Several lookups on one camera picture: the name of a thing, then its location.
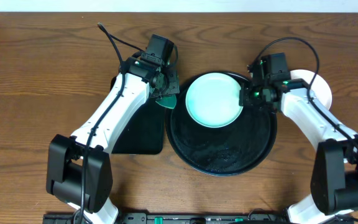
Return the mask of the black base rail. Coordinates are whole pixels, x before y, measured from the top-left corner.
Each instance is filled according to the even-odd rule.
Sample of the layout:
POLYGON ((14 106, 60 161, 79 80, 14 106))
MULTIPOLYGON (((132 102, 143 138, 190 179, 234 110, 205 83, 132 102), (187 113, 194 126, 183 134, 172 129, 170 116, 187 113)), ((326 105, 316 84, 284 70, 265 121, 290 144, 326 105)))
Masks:
MULTIPOLYGON (((68 213, 44 214, 43 224, 69 224, 71 216, 68 213)), ((290 223, 281 214, 267 213, 254 210, 247 215, 178 215, 178 214, 147 214, 147 213, 118 213, 115 224, 230 224, 230 223, 290 223)), ((353 224, 349 219, 332 218, 324 223, 353 224)))

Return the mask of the white plate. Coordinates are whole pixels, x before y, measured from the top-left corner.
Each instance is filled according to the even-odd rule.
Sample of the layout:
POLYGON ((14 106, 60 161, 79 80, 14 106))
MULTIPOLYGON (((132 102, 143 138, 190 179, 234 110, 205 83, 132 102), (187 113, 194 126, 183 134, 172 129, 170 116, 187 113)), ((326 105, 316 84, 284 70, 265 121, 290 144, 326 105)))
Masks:
MULTIPOLYGON (((307 84, 310 84, 314 76, 314 72, 304 69, 291 70, 290 71, 291 79, 304 79, 307 84)), ((314 79, 313 84, 311 85, 311 90, 314 91, 317 99, 321 102, 324 107, 329 110, 332 105, 332 92, 328 83, 319 75, 314 79)))

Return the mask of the black round tray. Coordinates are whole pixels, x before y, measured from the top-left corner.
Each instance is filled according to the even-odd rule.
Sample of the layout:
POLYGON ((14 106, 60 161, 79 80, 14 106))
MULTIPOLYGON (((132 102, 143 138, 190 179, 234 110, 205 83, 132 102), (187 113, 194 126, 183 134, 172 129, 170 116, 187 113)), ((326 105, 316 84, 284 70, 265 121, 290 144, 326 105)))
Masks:
POLYGON ((207 128, 188 114, 185 95, 193 82, 180 86, 177 105, 165 112, 167 138, 180 159, 195 170, 214 176, 239 175, 257 167, 270 153, 277 136, 277 116, 263 109, 245 109, 231 124, 207 128))

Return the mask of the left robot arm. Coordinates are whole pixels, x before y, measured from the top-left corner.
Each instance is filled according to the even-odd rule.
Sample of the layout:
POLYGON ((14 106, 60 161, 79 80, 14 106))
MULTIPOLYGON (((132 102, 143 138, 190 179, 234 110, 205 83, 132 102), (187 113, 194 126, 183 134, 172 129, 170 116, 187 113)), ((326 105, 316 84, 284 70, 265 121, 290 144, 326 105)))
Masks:
POLYGON ((114 223, 118 209, 109 199, 110 155, 135 112, 155 98, 174 108, 179 92, 174 62, 129 57, 99 108, 71 136, 56 135, 48 149, 46 191, 75 209, 69 223, 114 223))

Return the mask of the light green plate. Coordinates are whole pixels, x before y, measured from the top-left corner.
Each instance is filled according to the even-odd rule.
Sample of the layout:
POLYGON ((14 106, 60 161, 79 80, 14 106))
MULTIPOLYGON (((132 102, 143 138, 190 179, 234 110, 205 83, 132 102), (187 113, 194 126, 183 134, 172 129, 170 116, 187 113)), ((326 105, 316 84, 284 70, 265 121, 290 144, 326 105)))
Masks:
POLYGON ((190 117, 207 128, 221 128, 234 122, 242 113, 239 104, 241 86, 224 73, 207 73, 188 87, 185 106, 190 117))

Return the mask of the black rectangular tray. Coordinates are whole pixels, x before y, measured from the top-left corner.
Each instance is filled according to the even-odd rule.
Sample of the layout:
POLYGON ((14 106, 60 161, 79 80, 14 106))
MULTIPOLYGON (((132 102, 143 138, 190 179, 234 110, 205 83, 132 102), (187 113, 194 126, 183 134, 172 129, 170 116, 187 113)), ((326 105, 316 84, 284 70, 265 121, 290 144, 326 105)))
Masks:
POLYGON ((119 74, 109 94, 113 105, 103 128, 110 154, 158 154, 163 144, 164 109, 150 99, 150 85, 119 74))

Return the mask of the green sponge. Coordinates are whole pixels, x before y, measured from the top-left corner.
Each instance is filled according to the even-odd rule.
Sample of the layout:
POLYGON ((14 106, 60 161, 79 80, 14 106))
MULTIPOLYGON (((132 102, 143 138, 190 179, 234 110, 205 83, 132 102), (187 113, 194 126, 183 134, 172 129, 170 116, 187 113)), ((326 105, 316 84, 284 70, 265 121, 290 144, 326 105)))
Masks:
POLYGON ((172 110, 177 105, 177 97, 176 95, 160 96, 155 102, 164 108, 172 110))

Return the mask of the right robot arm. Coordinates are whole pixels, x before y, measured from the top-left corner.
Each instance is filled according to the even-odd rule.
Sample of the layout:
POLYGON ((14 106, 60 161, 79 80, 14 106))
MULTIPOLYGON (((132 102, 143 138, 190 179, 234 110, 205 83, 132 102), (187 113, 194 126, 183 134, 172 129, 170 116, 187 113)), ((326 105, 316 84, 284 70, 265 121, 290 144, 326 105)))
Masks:
POLYGON ((302 79, 242 84, 240 105, 291 119, 316 150, 310 195, 287 209, 292 223, 352 220, 358 210, 358 134, 341 123, 302 79))

